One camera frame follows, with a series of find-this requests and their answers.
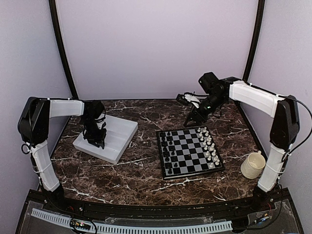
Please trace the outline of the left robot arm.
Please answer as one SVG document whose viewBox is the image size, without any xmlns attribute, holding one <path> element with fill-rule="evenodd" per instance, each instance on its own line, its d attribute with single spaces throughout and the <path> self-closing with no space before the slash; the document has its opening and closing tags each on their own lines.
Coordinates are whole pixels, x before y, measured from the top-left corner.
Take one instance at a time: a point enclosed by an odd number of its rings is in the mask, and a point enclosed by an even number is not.
<svg viewBox="0 0 312 234">
<path fill-rule="evenodd" d="M 105 147 L 106 110 L 101 101 L 30 97 L 18 122 L 18 132 L 24 142 L 21 148 L 28 149 L 25 153 L 31 155 L 42 188 L 52 193 L 62 191 L 62 185 L 48 152 L 49 122 L 54 117 L 69 116 L 80 117 L 82 136 L 90 145 Z"/>
</svg>

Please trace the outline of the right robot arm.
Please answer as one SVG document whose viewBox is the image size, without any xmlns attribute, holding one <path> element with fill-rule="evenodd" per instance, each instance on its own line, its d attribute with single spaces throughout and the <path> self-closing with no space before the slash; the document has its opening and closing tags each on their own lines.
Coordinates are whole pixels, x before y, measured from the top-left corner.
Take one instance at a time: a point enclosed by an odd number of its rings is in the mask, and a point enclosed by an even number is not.
<svg viewBox="0 0 312 234">
<path fill-rule="evenodd" d="M 176 97 L 191 110 L 184 123 L 189 126 L 201 125 L 208 116 L 229 100 L 239 102 L 255 110 L 264 120 L 247 116 L 256 136 L 260 135 L 260 125 L 266 123 L 266 140 L 269 149 L 267 162 L 256 189 L 267 193 L 277 184 L 284 173 L 289 157 L 302 143 L 296 143 L 300 131 L 298 105 L 303 102 L 295 96 L 276 94 L 252 83 L 235 77 L 218 79 L 213 72 L 205 73 L 199 80 L 204 93 L 185 92 Z"/>
</svg>

